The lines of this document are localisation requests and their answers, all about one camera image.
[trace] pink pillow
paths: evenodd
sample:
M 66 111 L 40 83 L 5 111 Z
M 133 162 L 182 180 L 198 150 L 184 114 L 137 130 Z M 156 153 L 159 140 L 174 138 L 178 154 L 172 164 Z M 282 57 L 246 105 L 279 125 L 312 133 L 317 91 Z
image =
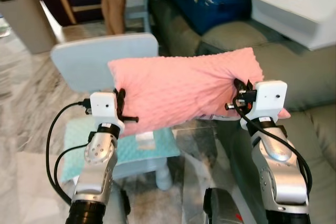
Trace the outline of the pink pillow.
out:
M 239 119 L 224 104 L 236 95 L 233 80 L 262 81 L 252 48 L 198 57 L 129 58 L 109 62 L 115 87 L 126 90 L 123 114 L 138 116 L 126 123 L 126 135 L 181 124 L 203 115 Z M 282 117 L 289 113 L 283 111 Z

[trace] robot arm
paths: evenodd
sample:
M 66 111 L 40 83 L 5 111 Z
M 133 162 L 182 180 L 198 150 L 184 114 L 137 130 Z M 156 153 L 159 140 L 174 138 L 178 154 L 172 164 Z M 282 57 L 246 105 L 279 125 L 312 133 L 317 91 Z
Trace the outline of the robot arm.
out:
M 85 149 L 85 165 L 71 200 L 66 224 L 103 223 L 112 186 L 112 172 L 117 163 L 118 137 L 124 120 L 138 121 L 122 115 L 125 91 L 94 93 L 91 109 L 97 131 L 91 132 Z
M 235 86 L 238 103 L 227 104 L 226 109 L 240 107 L 240 113 L 243 113 L 240 124 L 251 136 L 252 158 L 259 171 L 269 223 L 310 223 L 308 188 L 300 161 L 287 139 L 285 128 L 275 124 L 284 106 L 287 85 L 282 81 L 265 81 L 257 83 L 253 90 L 251 83 L 246 86 L 236 79 Z M 275 138 L 280 138 L 294 150 Z

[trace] white label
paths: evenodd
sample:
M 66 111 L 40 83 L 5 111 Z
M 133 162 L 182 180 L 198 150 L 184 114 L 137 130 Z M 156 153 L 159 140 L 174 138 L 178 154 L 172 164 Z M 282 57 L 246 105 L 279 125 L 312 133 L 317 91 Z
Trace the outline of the white label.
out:
M 271 118 L 266 117 L 266 118 L 259 118 L 259 122 L 270 122 Z
M 110 128 L 110 127 L 111 127 L 111 124 L 110 124 L 110 123 L 102 123 L 101 126 L 102 126 L 102 127 Z
M 154 134 L 152 131 L 135 135 L 135 140 L 138 143 L 138 149 L 153 150 L 156 148 Z

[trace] red light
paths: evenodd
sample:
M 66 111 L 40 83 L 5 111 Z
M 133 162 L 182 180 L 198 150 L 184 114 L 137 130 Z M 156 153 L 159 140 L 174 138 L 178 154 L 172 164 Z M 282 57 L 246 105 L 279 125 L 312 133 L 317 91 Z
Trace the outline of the red light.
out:
M 237 217 L 237 219 L 238 219 L 238 220 L 240 220 L 240 221 L 243 221 L 243 219 L 242 219 L 241 215 L 239 215 L 239 214 L 236 214 L 236 217 Z

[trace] gray trash bin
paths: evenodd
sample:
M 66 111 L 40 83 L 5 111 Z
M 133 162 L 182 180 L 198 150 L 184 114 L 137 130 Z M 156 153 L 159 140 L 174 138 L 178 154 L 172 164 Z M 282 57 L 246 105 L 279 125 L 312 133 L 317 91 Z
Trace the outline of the gray trash bin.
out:
M 0 13 L 32 54 L 50 51 L 56 44 L 39 0 L 0 0 Z

